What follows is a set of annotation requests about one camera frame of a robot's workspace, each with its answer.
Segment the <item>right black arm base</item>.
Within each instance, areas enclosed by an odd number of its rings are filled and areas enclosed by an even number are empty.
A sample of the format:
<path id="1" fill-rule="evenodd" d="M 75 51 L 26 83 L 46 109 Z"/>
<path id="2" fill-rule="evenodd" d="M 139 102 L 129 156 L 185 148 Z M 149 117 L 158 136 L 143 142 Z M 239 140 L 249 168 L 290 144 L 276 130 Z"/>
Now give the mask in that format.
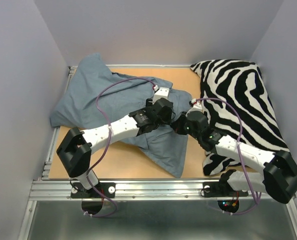
<path id="1" fill-rule="evenodd" d="M 233 190 L 228 184 L 209 181 L 202 185 L 199 195 L 203 198 L 216 198 L 218 209 L 224 213 L 235 215 L 240 207 L 240 197 L 248 197 L 246 190 Z"/>

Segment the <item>grey-blue pillowcase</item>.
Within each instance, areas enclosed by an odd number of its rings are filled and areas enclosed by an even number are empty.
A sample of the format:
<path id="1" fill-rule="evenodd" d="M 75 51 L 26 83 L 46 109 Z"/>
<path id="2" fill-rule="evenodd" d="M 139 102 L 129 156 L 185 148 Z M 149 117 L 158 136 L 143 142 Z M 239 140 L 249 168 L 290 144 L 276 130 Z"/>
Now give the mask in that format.
<path id="1" fill-rule="evenodd" d="M 99 53 L 86 56 L 50 113 L 50 125 L 55 128 L 93 129 L 107 124 L 99 111 L 102 109 L 111 122 L 139 110 L 154 95 L 153 84 L 169 89 L 168 99 L 173 103 L 173 121 L 181 112 L 190 109 L 192 96 L 173 87 L 170 81 L 154 76 L 135 76 L 112 72 Z M 188 136 L 179 135 L 168 125 L 137 137 L 126 138 L 123 143 L 138 147 L 148 158 L 176 178 L 183 174 Z"/>

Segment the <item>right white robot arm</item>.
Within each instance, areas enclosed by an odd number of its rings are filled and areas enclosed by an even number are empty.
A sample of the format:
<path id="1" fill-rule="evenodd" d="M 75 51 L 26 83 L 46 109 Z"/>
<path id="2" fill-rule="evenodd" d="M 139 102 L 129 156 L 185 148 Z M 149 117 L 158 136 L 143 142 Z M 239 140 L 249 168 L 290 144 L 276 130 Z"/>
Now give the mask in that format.
<path id="1" fill-rule="evenodd" d="M 182 112 L 171 123 L 179 135 L 190 135 L 206 151 L 240 162 L 254 171 L 244 174 L 228 170 L 217 183 L 206 189 L 205 196 L 230 195 L 236 191 L 265 193 L 279 203 L 287 204 L 297 192 L 297 164 L 290 152 L 272 152 L 238 142 L 229 135 L 209 126 L 200 111 Z"/>

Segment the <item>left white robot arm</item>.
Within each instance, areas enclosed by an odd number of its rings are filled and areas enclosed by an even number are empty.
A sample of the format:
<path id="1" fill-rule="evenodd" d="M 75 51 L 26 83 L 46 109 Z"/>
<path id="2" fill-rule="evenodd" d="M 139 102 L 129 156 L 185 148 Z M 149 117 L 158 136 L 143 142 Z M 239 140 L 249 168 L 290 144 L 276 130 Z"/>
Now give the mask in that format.
<path id="1" fill-rule="evenodd" d="M 95 197 L 100 185 L 90 168 L 92 154 L 102 148 L 108 149 L 112 143 L 150 133 L 160 125 L 168 125 L 172 115 L 173 103 L 162 97 L 112 123 L 84 130 L 71 128 L 56 153 L 68 176 L 81 183 L 82 191 L 88 197 Z"/>

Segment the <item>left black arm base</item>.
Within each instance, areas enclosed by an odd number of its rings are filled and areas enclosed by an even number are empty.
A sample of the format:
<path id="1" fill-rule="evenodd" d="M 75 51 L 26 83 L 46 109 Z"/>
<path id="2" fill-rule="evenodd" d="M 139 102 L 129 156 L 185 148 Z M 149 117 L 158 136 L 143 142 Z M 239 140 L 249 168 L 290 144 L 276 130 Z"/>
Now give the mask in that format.
<path id="1" fill-rule="evenodd" d="M 114 182 L 100 182 L 95 186 L 97 191 L 93 188 L 87 190 L 80 182 L 71 182 L 70 197 L 76 200 L 82 200 L 81 209 L 83 214 L 90 217 L 107 217 L 109 213 L 105 209 L 105 198 L 98 192 L 107 198 L 113 199 L 116 192 L 116 184 Z"/>

